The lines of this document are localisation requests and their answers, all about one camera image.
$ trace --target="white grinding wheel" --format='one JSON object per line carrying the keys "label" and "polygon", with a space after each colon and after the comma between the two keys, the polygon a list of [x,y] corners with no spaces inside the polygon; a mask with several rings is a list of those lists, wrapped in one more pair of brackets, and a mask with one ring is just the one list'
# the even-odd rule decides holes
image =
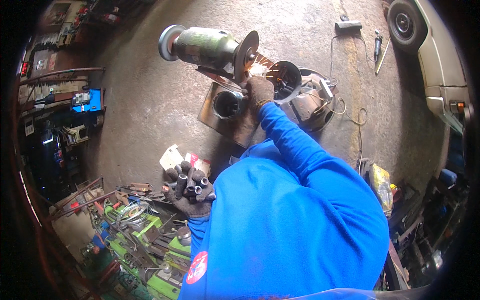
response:
{"label": "white grinding wheel", "polygon": [[176,61],[178,56],[172,54],[173,41],[184,31],[186,28],[182,25],[170,25],[161,34],[158,39],[158,52],[164,60]]}

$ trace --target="brown work glove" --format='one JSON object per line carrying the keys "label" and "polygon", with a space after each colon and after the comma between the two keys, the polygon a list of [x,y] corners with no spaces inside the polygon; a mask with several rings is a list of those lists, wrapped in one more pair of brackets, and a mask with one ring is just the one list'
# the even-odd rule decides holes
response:
{"label": "brown work glove", "polygon": [[[190,163],[185,161],[182,162],[182,173],[188,174],[191,168],[192,166]],[[167,175],[172,180],[176,181],[178,179],[178,172],[172,168],[167,170]],[[195,180],[201,179],[204,176],[205,174],[202,171],[196,170],[195,172],[193,172],[192,178]],[[162,187],[162,191],[165,195],[165,198],[170,201],[174,207],[183,212],[187,217],[191,218],[198,218],[210,215],[213,199],[205,200],[208,194],[210,194],[211,192],[215,192],[213,185],[210,182],[205,188],[202,189],[202,193],[200,195],[197,195],[195,197],[187,196],[185,193],[185,189],[184,196],[180,199],[175,198],[175,191],[169,187],[169,183],[171,182],[165,182],[165,185]]]}
{"label": "brown work glove", "polygon": [[248,95],[249,107],[254,116],[257,116],[263,105],[273,102],[275,89],[273,84],[263,77],[254,76],[248,78],[247,83],[242,88],[242,92]]}

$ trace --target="car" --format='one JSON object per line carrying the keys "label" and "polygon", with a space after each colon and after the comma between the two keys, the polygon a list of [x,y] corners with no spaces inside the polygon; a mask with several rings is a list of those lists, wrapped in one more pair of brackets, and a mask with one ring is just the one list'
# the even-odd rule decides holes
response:
{"label": "car", "polygon": [[428,0],[395,0],[387,23],[394,45],[418,55],[428,108],[461,133],[467,81],[455,41],[435,8]]}

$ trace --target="concrete floor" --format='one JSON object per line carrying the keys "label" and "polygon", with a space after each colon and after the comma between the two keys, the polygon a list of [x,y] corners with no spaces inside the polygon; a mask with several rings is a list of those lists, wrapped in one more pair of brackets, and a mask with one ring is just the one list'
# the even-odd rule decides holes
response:
{"label": "concrete floor", "polygon": [[[340,14],[361,21],[369,56],[375,28],[385,47],[388,29],[380,0],[157,1],[135,24],[106,37],[108,45],[96,58],[94,65],[107,68],[97,84],[107,90],[108,108],[103,129],[88,143],[88,174],[103,174],[105,191],[130,182],[159,188],[164,171],[158,160],[172,144],[183,154],[210,159],[213,173],[226,167],[231,154],[243,151],[197,121],[211,81],[193,65],[160,57],[157,42],[167,26],[218,28],[237,39],[257,30],[259,51],[271,60],[328,74],[330,41]],[[337,96],[345,100],[347,113],[355,118],[361,107],[369,112],[362,126],[363,157],[389,171],[392,182],[405,178],[423,191],[440,159],[444,125],[427,108],[417,59],[391,46],[375,76],[363,43],[341,38],[334,41],[333,64]],[[335,116],[312,137],[355,167],[358,126],[345,116]],[[260,129],[253,142],[263,138]]]}

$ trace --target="grinding disc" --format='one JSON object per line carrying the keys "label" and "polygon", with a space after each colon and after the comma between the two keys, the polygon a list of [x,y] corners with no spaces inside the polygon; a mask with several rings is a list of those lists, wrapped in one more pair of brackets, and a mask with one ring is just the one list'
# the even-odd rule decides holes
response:
{"label": "grinding disc", "polygon": [[175,41],[185,29],[182,25],[171,25],[162,32],[162,35],[158,39],[158,52],[163,59],[168,61],[179,59],[178,56],[172,54],[172,45],[173,41]]}
{"label": "grinding disc", "polygon": [[233,59],[233,75],[237,83],[245,80],[245,71],[248,70],[255,61],[255,58],[252,60],[250,56],[257,56],[258,41],[258,32],[253,30],[250,31],[240,45],[237,46]]}

